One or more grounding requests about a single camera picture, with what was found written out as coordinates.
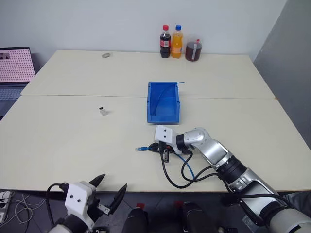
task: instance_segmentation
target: laptop screen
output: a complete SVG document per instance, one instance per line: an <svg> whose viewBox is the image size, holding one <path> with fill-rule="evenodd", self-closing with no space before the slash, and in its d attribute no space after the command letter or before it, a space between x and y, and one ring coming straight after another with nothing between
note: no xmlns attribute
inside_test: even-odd
<svg viewBox="0 0 311 233"><path fill-rule="evenodd" d="M0 83L30 82L34 76L29 47L0 48Z"/></svg>

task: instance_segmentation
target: bottle label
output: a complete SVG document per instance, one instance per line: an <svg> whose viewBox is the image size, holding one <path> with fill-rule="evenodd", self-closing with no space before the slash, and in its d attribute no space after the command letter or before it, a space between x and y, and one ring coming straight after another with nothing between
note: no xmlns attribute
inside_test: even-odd
<svg viewBox="0 0 311 233"><path fill-rule="evenodd" d="M171 40L160 40L160 46L166 47L166 48L171 46Z"/></svg>
<svg viewBox="0 0 311 233"><path fill-rule="evenodd" d="M182 47L172 47L172 53L181 53L181 49L182 49Z"/></svg>

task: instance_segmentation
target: laptop keyboard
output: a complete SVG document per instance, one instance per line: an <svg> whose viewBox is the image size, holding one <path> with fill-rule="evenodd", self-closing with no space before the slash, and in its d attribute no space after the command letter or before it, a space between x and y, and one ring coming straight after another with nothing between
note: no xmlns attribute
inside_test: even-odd
<svg viewBox="0 0 311 233"><path fill-rule="evenodd" d="M16 101L20 97L22 89L0 89L0 101Z"/></svg>

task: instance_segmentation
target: orange soda bottle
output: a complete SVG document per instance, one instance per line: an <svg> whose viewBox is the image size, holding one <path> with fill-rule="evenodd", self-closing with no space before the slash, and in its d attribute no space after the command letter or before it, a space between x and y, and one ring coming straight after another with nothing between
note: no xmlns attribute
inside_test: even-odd
<svg viewBox="0 0 311 233"><path fill-rule="evenodd" d="M173 58L180 58L181 49L183 47L183 33L181 32L181 26L176 25L176 31L173 33L173 41L171 44L171 54Z"/></svg>

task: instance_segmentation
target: white wall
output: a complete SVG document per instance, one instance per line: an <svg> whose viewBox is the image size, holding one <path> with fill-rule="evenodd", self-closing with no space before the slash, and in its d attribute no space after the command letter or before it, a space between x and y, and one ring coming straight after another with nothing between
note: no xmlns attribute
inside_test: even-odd
<svg viewBox="0 0 311 233"><path fill-rule="evenodd" d="M203 53L255 59L286 0L0 0L0 47L159 51L163 24L196 34Z"/></svg>

